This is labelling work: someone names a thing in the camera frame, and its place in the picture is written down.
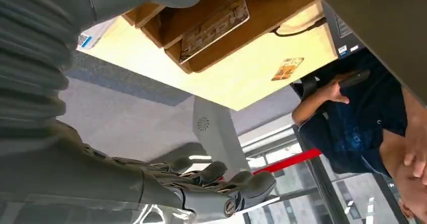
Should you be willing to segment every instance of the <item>human arm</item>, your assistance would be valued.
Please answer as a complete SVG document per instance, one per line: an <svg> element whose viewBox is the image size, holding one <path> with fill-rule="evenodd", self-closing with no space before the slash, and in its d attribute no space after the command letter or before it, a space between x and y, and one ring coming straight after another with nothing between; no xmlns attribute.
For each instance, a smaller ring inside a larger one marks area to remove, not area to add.
<svg viewBox="0 0 427 224"><path fill-rule="evenodd" d="M414 176L423 177L422 182L427 185L427 110L408 89L402 88L402 93L408 122L404 163L413 164Z"/></svg>
<svg viewBox="0 0 427 224"><path fill-rule="evenodd" d="M337 75L329 84L319 88L314 94L302 101L292 113L292 119L297 126L307 121L316 110L326 101L350 103L350 100L340 92L339 82L350 74Z"/></svg>

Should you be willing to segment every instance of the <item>speaker grille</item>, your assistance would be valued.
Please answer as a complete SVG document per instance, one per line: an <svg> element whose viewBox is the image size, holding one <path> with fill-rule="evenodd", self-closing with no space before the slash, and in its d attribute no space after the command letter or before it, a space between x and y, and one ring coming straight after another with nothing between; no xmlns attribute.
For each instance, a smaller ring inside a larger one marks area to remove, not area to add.
<svg viewBox="0 0 427 224"><path fill-rule="evenodd" d="M201 116L197 121L197 128L199 131L206 131L209 128L209 119L205 116Z"/></svg>

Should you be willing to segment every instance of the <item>wooden shelf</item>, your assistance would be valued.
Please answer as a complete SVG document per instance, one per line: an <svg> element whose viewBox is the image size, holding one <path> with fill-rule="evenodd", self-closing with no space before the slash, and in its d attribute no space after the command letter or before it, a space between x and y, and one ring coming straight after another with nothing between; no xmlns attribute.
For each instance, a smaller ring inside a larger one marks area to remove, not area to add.
<svg viewBox="0 0 427 224"><path fill-rule="evenodd" d="M186 9L164 8L144 4L124 15L125 19L141 28L158 48L186 73L201 72L256 38L296 15L318 0L246 0L250 19L213 43L185 64L179 64L181 41L185 33L208 19L231 0L200 0Z"/></svg>

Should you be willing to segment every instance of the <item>human hand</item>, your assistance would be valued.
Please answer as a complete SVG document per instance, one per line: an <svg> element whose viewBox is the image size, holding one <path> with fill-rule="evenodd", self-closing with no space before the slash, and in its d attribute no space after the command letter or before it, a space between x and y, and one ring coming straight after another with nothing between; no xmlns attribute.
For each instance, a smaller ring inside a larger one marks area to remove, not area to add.
<svg viewBox="0 0 427 224"><path fill-rule="evenodd" d="M403 159L406 166L413 165L415 177L422 178L427 185L427 123L422 119L408 121L406 128L406 155Z"/></svg>
<svg viewBox="0 0 427 224"><path fill-rule="evenodd" d="M318 91L319 94L324 97L326 100L330 100L333 102L342 102L345 104L350 103L350 99L341 94L341 87L339 86L339 82L350 77L354 72L349 72L347 74L338 74L332 79L329 84L321 87Z"/></svg>

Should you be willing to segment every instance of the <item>label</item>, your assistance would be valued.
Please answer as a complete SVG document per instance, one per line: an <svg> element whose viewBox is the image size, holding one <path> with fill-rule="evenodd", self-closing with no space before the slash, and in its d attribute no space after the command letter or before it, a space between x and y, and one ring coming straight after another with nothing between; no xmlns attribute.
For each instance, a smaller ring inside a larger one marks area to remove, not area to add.
<svg viewBox="0 0 427 224"><path fill-rule="evenodd" d="M304 57L285 59L279 70L277 71L276 75L271 80L278 81L289 79L303 61Z"/></svg>
<svg viewBox="0 0 427 224"><path fill-rule="evenodd" d="M358 45L353 46L352 48L350 48L350 52L353 52L355 50L359 49Z"/></svg>
<svg viewBox="0 0 427 224"><path fill-rule="evenodd" d="M344 46L338 48L338 53L340 55L342 55L343 53L346 53L346 52L347 52L347 45L344 45Z"/></svg>

